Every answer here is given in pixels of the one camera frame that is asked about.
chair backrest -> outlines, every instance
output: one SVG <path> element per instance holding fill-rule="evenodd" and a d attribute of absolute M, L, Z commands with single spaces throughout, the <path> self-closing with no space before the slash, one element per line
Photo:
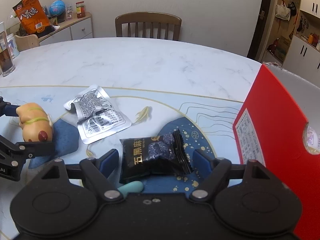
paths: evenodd
<path fill-rule="evenodd" d="M 150 38 L 153 38 L 153 24 L 158 23 L 158 34 L 157 39 L 161 35 L 161 23 L 165 24 L 165 34 L 164 39 L 168 39 L 169 24 L 174 25 L 173 39 L 177 41 L 180 35 L 181 18 L 167 13 L 157 13 L 157 12 L 133 12 L 120 15 L 116 18 L 116 35 L 117 37 L 122 37 L 122 24 L 128 24 L 128 37 L 131 37 L 131 27 L 130 23 L 135 23 L 135 37 L 138 37 L 138 23 L 143 23 L 142 27 L 142 37 L 146 37 L 146 22 L 151 23 L 150 25 Z"/>
<path fill-rule="evenodd" d="M 15 35 L 14 37 L 17 43 L 18 51 L 20 52 L 40 46 L 39 39 L 35 34 L 23 37 Z"/>

white tote bag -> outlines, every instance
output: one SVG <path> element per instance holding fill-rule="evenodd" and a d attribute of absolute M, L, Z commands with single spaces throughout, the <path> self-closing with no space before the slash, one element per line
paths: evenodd
<path fill-rule="evenodd" d="M 283 20 L 290 20 L 290 9 L 283 5 L 276 5 L 276 17 Z"/>

white table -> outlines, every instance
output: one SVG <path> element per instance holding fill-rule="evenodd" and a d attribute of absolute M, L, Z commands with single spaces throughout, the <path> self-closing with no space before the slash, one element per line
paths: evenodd
<path fill-rule="evenodd" d="M 20 53 L 0 86 L 98 84 L 244 101 L 261 66 L 219 49 L 179 41 L 96 38 Z"/>
<path fill-rule="evenodd" d="M 186 153 L 192 157 L 198 147 L 234 163 L 239 163 L 239 156 L 232 121 L 261 65 L 218 49 L 142 38 L 55 43 L 23 51 L 14 63 L 16 69 L 0 77 L 0 96 L 12 104 L 39 103 L 52 115 L 52 120 L 60 117 L 76 126 L 76 117 L 66 114 L 63 104 L 92 84 L 104 87 L 132 122 L 142 108 L 152 108 L 146 122 L 91 144 L 89 150 L 96 157 L 112 148 L 121 154 L 120 138 L 154 136 L 170 122 L 183 120 L 184 125 L 176 123 L 172 130 L 180 129 Z M 213 120 L 210 115 L 217 112 L 219 120 Z M 1 117 L 0 134 L 13 142 L 22 140 L 21 129 L 13 126 L 8 117 Z M 79 149 L 62 159 L 66 164 L 78 163 L 87 158 L 86 147 L 80 140 Z M 0 240 L 12 239 L 17 234 L 9 205 L 33 171 L 27 170 L 28 175 L 21 175 L 19 182 L 0 178 Z M 190 193 L 196 187 L 192 179 L 198 180 L 195 174 L 191 175 L 187 181 L 173 177 L 163 189 L 168 190 L 168 186 L 172 192 Z M 148 181 L 143 183 L 145 189 L 148 188 Z"/>

doorway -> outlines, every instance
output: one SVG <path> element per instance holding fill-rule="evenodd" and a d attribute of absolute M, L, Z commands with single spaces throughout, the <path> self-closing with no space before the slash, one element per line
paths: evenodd
<path fill-rule="evenodd" d="M 257 55 L 270 9 L 270 2 L 271 0 L 261 0 L 260 13 L 258 15 L 257 25 L 247 55 L 248 58 L 255 59 Z"/>

black clamp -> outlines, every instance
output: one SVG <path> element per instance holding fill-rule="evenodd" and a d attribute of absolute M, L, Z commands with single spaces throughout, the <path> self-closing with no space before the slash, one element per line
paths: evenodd
<path fill-rule="evenodd" d="M 18 116 L 16 109 L 0 97 L 0 116 Z M 19 181 L 21 170 L 27 159 L 54 155 L 53 142 L 17 142 L 13 144 L 0 135 L 0 177 Z"/>
<path fill-rule="evenodd" d="M 298 240 L 293 229 L 302 211 L 299 199 L 256 160 L 234 165 L 195 150 L 194 163 L 211 173 L 189 198 L 183 193 L 130 193 L 124 199 L 107 179 L 113 169 L 101 172 L 117 156 L 113 149 L 75 165 L 52 161 L 12 200 L 17 240 Z M 70 178 L 82 179 L 84 188 Z M 242 182 L 228 187 L 230 179 Z"/>

